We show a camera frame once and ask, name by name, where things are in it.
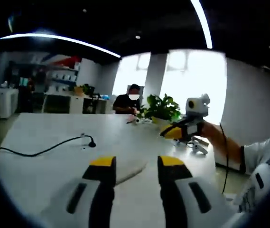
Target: led light strip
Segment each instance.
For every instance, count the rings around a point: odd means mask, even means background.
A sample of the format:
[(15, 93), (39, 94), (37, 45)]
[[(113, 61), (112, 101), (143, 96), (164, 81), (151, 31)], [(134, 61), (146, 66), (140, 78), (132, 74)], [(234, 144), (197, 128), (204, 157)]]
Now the led light strip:
[(67, 38), (67, 37), (62, 37), (62, 36), (57, 36), (57, 35), (49, 35), (49, 34), (42, 34), (42, 33), (23, 33), (23, 34), (14, 34), (14, 35), (2, 37), (0, 39), (13, 39), (13, 38), (19, 38), (19, 37), (44, 37), (44, 38), (61, 39), (61, 40), (70, 41), (70, 42), (74, 42), (74, 43), (77, 43), (77, 44), (85, 45), (87, 47), (91, 47), (91, 48), (97, 49), (99, 51), (103, 51), (103, 52), (105, 52), (107, 54), (110, 54), (112, 56), (115, 56), (117, 58), (121, 57), (120, 55), (118, 55), (116, 53), (113, 53), (111, 51), (108, 51), (108, 50), (106, 50), (106, 49), (104, 49), (102, 47), (98, 47), (96, 45), (89, 44), (89, 43), (86, 43), (86, 42), (83, 42), (83, 41), (79, 41), (79, 40), (71, 39), (71, 38)]
[(201, 6), (199, 0), (191, 0), (191, 2), (195, 8), (195, 11), (198, 15), (199, 20), (200, 20), (200, 24), (202, 26), (203, 33), (205, 35), (206, 46), (208, 49), (212, 49), (213, 44), (212, 44), (212, 39), (211, 39), (211, 33), (210, 33), (209, 26), (207, 24), (205, 13), (202, 9), (202, 6)]

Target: bright window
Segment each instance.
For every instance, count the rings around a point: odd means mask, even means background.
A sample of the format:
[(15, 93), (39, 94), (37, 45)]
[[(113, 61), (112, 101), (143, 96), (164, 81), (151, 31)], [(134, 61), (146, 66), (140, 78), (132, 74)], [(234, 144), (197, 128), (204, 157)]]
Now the bright window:
[(189, 97), (208, 94), (211, 102), (209, 115), (205, 117), (205, 120), (219, 125), (226, 93), (225, 55), (202, 50), (179, 50), (178, 52), (183, 52), (183, 55), (179, 54), (178, 58), (174, 57), (178, 63), (172, 63), (170, 58), (176, 51), (168, 54), (160, 97), (162, 98), (165, 93), (173, 97), (180, 105), (181, 112), (185, 114), (186, 100)]
[(127, 86), (131, 84), (144, 86), (149, 67), (149, 59), (150, 53), (124, 57), (119, 64), (112, 94), (125, 94), (127, 92)]

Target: ceiling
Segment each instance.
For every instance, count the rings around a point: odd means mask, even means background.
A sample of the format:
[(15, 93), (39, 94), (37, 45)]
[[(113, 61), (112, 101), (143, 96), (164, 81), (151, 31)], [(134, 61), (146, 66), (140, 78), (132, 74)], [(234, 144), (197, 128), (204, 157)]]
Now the ceiling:
[[(92, 2), (55, 5), (53, 1), (36, 1), (17, 5), (10, 1), (1, 7), (0, 37), (11, 34), (8, 17), (14, 15), (13, 33), (48, 32), (97, 45), (122, 57), (149, 51), (163, 53), (175, 48), (206, 49), (200, 21), (189, 0)], [(270, 1), (200, 2), (210, 28), (213, 50), (255, 66), (270, 67)], [(58, 40), (0, 40), (2, 50), (79, 55), (101, 64), (117, 60), (92, 48)]]

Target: white table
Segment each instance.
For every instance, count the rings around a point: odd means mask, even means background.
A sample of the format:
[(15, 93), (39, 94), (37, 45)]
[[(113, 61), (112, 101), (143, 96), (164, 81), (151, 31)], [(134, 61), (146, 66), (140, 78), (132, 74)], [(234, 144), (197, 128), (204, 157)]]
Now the white table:
[[(92, 100), (91, 97), (89, 96), (76, 96), (74, 93), (70, 91), (53, 91), (53, 92), (46, 92), (44, 93), (45, 98), (42, 106), (42, 113), (44, 112), (46, 100), (48, 95), (53, 95), (53, 96), (68, 96), (70, 97), (70, 103), (69, 103), (69, 113), (70, 114), (82, 114), (83, 111), (83, 102), (84, 99)], [(105, 114), (106, 106), (108, 100), (105, 99), (98, 99), (98, 104), (97, 104), (97, 112), (101, 114)]]
[(21, 114), (2, 147), (36, 153), (85, 132), (97, 146), (81, 150), (82, 140), (65, 143), (41, 156), (26, 158), (0, 152), (0, 179), (12, 200), (25, 213), (38, 216), (65, 183), (80, 178), (89, 162), (100, 155), (116, 155), (117, 166), (131, 158), (145, 158), (146, 169), (115, 187), (111, 227), (165, 227), (158, 184), (157, 156), (170, 155), (185, 162), (194, 176), (215, 183), (212, 146), (204, 156), (175, 147), (159, 137), (153, 124), (126, 124), (127, 115)]

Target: black cable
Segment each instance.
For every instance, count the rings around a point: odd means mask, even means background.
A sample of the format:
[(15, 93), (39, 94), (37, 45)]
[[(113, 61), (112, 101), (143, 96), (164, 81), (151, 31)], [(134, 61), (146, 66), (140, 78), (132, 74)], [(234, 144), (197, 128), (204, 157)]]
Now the black cable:
[[(93, 141), (93, 138), (91, 136), (85, 135), (84, 137), (89, 137), (91, 139), (91, 142), (88, 144), (90, 147), (95, 147), (96, 146), (96, 143)], [(34, 154), (23, 154), (23, 153), (13, 151), (13, 150), (5, 148), (5, 147), (0, 147), (0, 150), (6, 150), (6, 151), (12, 152), (12, 153), (14, 153), (16, 155), (22, 156), (22, 157), (36, 157), (36, 156), (38, 156), (40, 154), (43, 154), (43, 153), (46, 153), (46, 152), (52, 150), (53, 148), (56, 148), (57, 146), (60, 146), (60, 145), (62, 145), (64, 143), (66, 143), (66, 142), (69, 142), (69, 141), (72, 141), (72, 140), (75, 140), (75, 139), (80, 139), (80, 138), (82, 138), (82, 136), (78, 136), (78, 137), (75, 137), (75, 138), (65, 140), (65, 141), (60, 142), (60, 143), (58, 143), (58, 144), (56, 144), (56, 145), (54, 145), (54, 146), (52, 146), (52, 147), (50, 147), (50, 148), (48, 148), (48, 149), (46, 149), (44, 151), (34, 153)]]
[(227, 141), (226, 141), (226, 136), (224, 134), (221, 123), (219, 123), (219, 125), (220, 125), (220, 128), (221, 128), (222, 134), (223, 134), (225, 150), (226, 150), (226, 173), (225, 173), (225, 180), (224, 180), (224, 185), (223, 185), (223, 189), (222, 189), (222, 193), (221, 193), (221, 194), (223, 194), (224, 190), (225, 190), (226, 180), (228, 178), (228, 173), (229, 173), (229, 152), (228, 152), (228, 144), (227, 144)]

